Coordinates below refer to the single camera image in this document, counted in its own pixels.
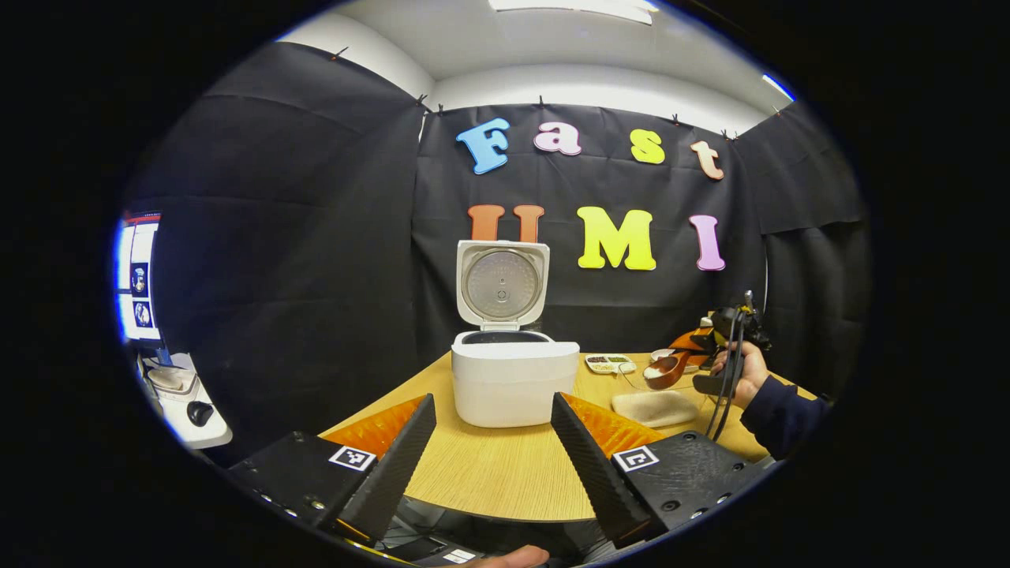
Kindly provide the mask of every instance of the hand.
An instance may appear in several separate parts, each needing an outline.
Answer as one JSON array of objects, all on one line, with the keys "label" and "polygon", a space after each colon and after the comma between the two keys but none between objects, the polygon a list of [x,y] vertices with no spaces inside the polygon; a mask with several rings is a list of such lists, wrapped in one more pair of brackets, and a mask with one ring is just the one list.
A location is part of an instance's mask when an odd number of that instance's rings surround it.
[{"label": "hand", "polygon": [[[729,344],[729,351],[723,351],[715,356],[715,363],[712,365],[712,374],[715,375],[726,366],[726,356],[736,350],[736,342]],[[743,342],[743,349],[740,352],[740,363],[743,364],[743,373],[736,383],[736,393],[733,395],[733,404],[742,409],[746,409],[747,404],[753,400],[754,395],[761,390],[768,378],[768,367],[765,366],[765,357],[762,356],[758,346],[750,342]]]},{"label": "hand", "polygon": [[532,545],[526,545],[505,556],[471,560],[464,564],[448,564],[439,568],[533,568],[534,566],[543,564],[548,558],[550,558],[550,554],[547,551]]}]

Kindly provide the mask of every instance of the beige cloth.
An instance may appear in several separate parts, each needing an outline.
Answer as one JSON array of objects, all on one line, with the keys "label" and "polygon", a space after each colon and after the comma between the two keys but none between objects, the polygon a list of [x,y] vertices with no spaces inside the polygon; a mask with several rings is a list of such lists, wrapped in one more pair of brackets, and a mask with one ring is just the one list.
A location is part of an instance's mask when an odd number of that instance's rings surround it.
[{"label": "beige cloth", "polygon": [[698,408],[676,390],[618,394],[610,400],[614,412],[648,428],[663,428],[695,419]]}]

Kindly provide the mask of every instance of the black curtain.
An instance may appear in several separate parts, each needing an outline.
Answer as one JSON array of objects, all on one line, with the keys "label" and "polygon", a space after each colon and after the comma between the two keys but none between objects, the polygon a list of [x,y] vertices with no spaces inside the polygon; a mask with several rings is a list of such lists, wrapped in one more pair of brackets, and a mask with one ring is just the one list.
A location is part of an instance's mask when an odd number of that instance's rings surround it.
[{"label": "black curtain", "polygon": [[417,367],[410,212],[423,108],[378,75],[271,43],[208,90],[136,179],[163,211],[156,313],[233,441],[316,433]]},{"label": "black curtain", "polygon": [[[475,175],[474,159],[456,136],[469,128],[505,118],[508,162]],[[567,122],[580,131],[582,153],[565,156],[533,146],[538,125]],[[655,131],[666,160],[637,162],[629,134],[635,128]],[[705,140],[719,153],[725,177],[708,178],[689,146]],[[715,306],[742,301],[753,290],[765,295],[765,253],[746,175],[733,143],[720,134],[673,120],[597,107],[501,105],[463,108],[425,118],[417,165],[412,239],[415,262],[418,352],[429,362],[448,351],[456,334],[472,329],[456,306],[456,249],[470,239],[472,205],[505,208],[498,239],[519,239],[512,208],[536,204],[539,242],[550,247],[546,304],[539,328],[556,341],[578,342],[583,351],[645,352],[667,347],[698,325]],[[585,227],[576,215],[581,206],[598,206],[620,226],[630,209],[652,214],[649,227],[653,271],[628,270],[609,262],[583,269]],[[712,215],[726,268],[703,272],[696,267],[699,246],[688,217]]]},{"label": "black curtain", "polygon": [[768,254],[769,367],[837,397],[856,371],[871,293],[870,226],[853,171],[800,103],[735,147]]}]

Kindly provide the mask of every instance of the white rice cooker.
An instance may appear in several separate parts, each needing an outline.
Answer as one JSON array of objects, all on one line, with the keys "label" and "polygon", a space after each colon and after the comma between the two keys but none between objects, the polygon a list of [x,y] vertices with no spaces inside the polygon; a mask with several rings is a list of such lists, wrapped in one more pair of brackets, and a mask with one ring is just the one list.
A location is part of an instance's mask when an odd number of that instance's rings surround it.
[{"label": "white rice cooker", "polygon": [[539,243],[460,242],[457,308],[480,326],[452,342],[456,410],[468,423],[546,423],[554,392],[572,393],[579,344],[520,329],[543,311],[549,260],[550,250]]}]

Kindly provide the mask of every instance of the small tray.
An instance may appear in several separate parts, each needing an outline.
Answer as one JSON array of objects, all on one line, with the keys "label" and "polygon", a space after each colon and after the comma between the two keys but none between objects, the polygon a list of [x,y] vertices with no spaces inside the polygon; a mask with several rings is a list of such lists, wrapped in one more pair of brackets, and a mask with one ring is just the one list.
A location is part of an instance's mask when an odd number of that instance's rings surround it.
[{"label": "small tray", "polygon": [[589,370],[600,374],[609,375],[617,372],[631,373],[638,367],[628,359],[628,356],[619,353],[590,353],[586,355],[586,366]]}]

